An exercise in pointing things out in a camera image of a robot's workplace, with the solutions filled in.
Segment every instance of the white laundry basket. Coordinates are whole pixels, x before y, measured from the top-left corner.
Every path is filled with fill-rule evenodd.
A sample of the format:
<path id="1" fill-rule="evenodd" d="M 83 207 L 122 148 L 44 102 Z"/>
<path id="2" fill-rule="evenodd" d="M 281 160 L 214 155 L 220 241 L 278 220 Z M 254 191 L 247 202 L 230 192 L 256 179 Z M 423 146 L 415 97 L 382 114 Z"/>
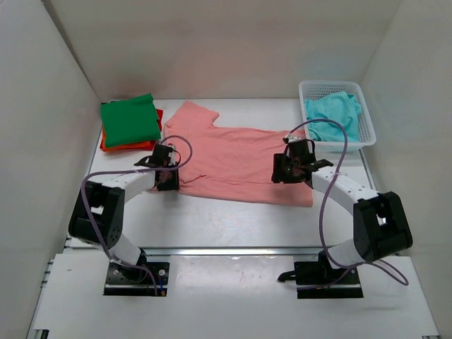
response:
<path id="1" fill-rule="evenodd" d="M 304 108 L 304 99 L 317 100 L 325 95 L 345 91 L 347 94 L 356 95 L 358 102 L 361 104 L 362 113 L 359 116 L 359 143 L 348 143 L 347 152 L 359 150 L 363 146 L 374 145 L 376 136 L 374 126 L 370 119 L 369 110 L 362 94 L 361 88 L 357 83 L 351 81 L 302 81 L 298 85 L 299 99 L 302 104 L 303 121 L 307 120 L 306 110 Z M 304 125 L 306 137 L 309 137 L 308 125 Z M 326 142 L 316 141 L 316 150 L 323 152 L 342 152 L 344 143 L 342 142 Z"/>

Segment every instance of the gray wall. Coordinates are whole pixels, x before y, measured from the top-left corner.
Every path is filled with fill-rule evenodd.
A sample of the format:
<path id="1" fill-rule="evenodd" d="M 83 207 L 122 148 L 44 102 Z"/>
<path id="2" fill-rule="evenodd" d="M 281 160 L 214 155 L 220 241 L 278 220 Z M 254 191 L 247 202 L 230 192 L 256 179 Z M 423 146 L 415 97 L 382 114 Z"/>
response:
<path id="1" fill-rule="evenodd" d="M 404 0 L 362 81 L 379 188 L 401 195 L 411 254 L 444 338 L 452 338 L 452 1 Z"/>
<path id="2" fill-rule="evenodd" d="M 0 1 L 0 338 L 26 336 L 100 130 L 99 100 L 39 0 Z"/>
<path id="3" fill-rule="evenodd" d="M 101 100 L 297 97 L 359 81 L 400 0 L 46 0 Z"/>

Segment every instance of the pink fabric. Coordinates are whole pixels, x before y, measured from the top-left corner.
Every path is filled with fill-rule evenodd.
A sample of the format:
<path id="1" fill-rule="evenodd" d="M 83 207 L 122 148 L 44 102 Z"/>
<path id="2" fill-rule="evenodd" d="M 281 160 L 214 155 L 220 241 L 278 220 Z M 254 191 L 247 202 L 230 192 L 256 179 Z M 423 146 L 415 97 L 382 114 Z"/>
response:
<path id="1" fill-rule="evenodd" d="M 273 154 L 284 151 L 286 131 L 216 127 L 220 115 L 185 102 L 165 124 L 165 136 L 179 135 L 193 146 L 191 161 L 179 170 L 180 193 L 253 203 L 312 206 L 306 184 L 274 184 Z M 171 139 L 182 159 L 189 148 Z"/>

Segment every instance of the turquoise cloth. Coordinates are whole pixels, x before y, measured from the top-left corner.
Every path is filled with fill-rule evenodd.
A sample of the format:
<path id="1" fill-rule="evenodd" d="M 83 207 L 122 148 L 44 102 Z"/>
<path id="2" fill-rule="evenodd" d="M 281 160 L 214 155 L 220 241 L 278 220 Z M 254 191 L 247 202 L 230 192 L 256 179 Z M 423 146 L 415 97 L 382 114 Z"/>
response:
<path id="1" fill-rule="evenodd" d="M 342 91 L 318 100 L 305 99 L 304 107 L 308 120 L 327 118 L 337 121 L 347 131 L 348 142 L 359 143 L 358 116 L 362 113 L 362 108 L 355 95 Z M 308 130 L 314 141 L 344 141 L 342 131 L 329 122 L 309 124 Z"/>

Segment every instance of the red cloth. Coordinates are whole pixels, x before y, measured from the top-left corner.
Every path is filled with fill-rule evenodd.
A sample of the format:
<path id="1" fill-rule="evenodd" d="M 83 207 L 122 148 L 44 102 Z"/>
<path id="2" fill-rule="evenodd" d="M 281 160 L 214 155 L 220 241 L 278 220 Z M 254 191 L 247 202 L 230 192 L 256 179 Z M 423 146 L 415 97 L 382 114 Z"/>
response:
<path id="1" fill-rule="evenodd" d="M 157 115 L 158 115 L 158 128 L 159 130 L 162 130 L 162 117 L 163 117 L 163 111 L 161 109 L 157 109 Z M 155 141 L 144 141 L 142 143 L 128 143 L 126 145 L 120 145 L 116 147 L 106 147 L 105 146 L 105 139 L 106 134 L 104 130 L 104 126 L 102 126 L 102 142 L 100 143 L 100 149 L 104 152 L 111 152 L 113 150 L 153 150 Z"/>

